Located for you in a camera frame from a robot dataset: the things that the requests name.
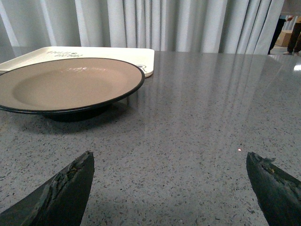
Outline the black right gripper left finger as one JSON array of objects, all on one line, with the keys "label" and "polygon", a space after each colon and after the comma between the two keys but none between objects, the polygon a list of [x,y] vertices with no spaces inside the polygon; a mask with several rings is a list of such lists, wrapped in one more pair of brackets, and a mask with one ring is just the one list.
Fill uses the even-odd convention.
[{"label": "black right gripper left finger", "polygon": [[0,214],[2,226],[79,226],[94,176],[94,156],[85,152]]}]

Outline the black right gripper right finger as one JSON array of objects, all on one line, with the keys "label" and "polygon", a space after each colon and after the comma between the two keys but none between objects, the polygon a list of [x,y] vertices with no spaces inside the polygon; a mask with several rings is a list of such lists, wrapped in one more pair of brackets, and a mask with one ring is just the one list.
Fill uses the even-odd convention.
[{"label": "black right gripper right finger", "polygon": [[299,226],[301,182],[272,162],[247,153],[246,169],[258,204],[270,226]]}]

